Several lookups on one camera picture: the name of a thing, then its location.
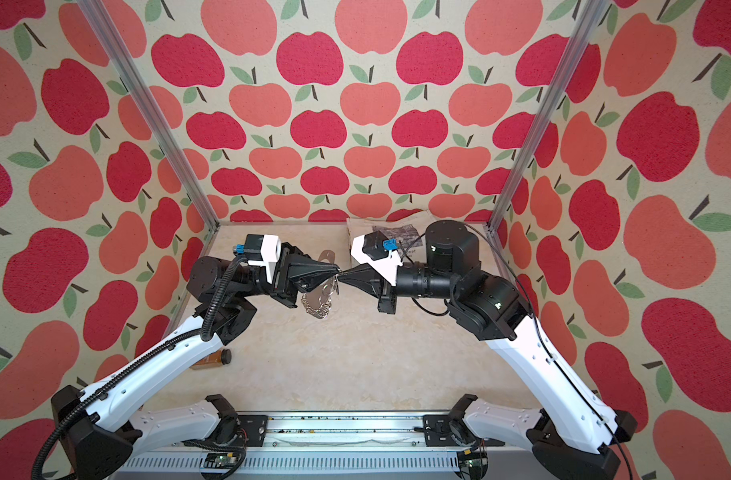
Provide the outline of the metal key organizer plate with rings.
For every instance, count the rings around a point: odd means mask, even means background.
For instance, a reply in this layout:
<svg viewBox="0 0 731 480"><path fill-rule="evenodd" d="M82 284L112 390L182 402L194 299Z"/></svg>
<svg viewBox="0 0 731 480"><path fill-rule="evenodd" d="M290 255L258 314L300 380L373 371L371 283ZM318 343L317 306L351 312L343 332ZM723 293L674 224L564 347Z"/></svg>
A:
<svg viewBox="0 0 731 480"><path fill-rule="evenodd" d="M303 294L301 296L301 304L308 315L323 320L330 313L334 294L338 294L338 281L336 276L325 280L315 290Z"/></svg>

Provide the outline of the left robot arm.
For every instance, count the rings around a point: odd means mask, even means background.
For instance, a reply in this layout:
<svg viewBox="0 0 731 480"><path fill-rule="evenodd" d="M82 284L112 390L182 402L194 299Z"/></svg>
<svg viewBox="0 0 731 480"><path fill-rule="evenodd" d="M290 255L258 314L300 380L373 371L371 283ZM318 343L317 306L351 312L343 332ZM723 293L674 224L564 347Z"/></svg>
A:
<svg viewBox="0 0 731 480"><path fill-rule="evenodd" d="M144 413L142 406L164 386L205 357L225 348L251 324L251 296L267 296L293 308L307 293L339 274L274 235L249 235L231 260L203 256L187 283L198 301L169 336L105 378L78 389L67 386L51 398L55 430L36 454L31 478L43 476L46 460L62 447L71 479L105 479L130 458L175 443L230 455L226 472L245 460L248 434L239 414L220 394L191 406Z"/></svg>

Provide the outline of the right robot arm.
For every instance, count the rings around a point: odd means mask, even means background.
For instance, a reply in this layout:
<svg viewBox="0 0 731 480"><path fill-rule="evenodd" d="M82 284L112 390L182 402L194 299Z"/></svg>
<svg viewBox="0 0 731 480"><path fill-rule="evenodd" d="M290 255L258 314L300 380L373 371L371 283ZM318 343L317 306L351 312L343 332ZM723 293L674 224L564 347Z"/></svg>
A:
<svg viewBox="0 0 731 480"><path fill-rule="evenodd" d="M619 467L631 466L621 446L633 438L637 420L585 385L517 286L483 270L483 236L463 222L439 220L421 240L425 261L414 262L383 232L355 237L350 254L357 264L340 282L377 298L381 313L395 313L401 297L443 300L445 313L497 352L541 404L515 409L465 394L437 432L462 446L495 440L527 450L557 479L613 479Z"/></svg>

